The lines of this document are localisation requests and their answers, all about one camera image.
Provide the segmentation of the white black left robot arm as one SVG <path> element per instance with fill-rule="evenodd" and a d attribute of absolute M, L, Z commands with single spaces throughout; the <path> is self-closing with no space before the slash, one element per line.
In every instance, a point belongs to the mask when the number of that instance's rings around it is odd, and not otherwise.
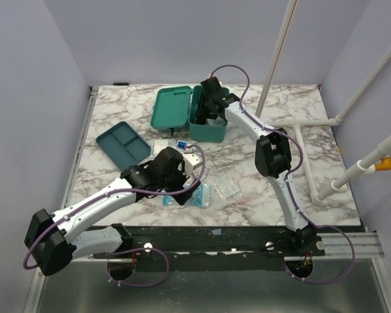
<path fill-rule="evenodd" d="M 190 145 L 184 153 L 167 147 L 153 160 L 128 167 L 108 186 L 77 204 L 53 213 L 37 211 L 24 239 L 28 251 L 23 268 L 39 268 L 50 276 L 82 256 L 108 253 L 125 257 L 131 249 L 125 228 L 114 225 L 89 231 L 89 227 L 151 196 L 170 196 L 184 205 L 200 186 L 201 178 L 196 177 L 190 185 L 186 182 L 195 169 L 205 169 L 205 161 L 198 145 Z"/>

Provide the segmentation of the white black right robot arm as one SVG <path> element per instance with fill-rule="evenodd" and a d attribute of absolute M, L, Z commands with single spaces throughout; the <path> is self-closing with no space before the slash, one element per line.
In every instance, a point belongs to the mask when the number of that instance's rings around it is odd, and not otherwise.
<path fill-rule="evenodd" d="M 283 128 L 275 129 L 249 113 L 242 99 L 227 93 L 212 76 L 200 83 L 201 92 L 196 120 L 221 118 L 236 125 L 255 144 L 255 167 L 267 178 L 282 208 L 287 233 L 286 247 L 291 254 L 302 255 L 317 238 L 317 229 L 308 221 L 296 199 L 292 185 L 292 155 L 289 136 Z"/>

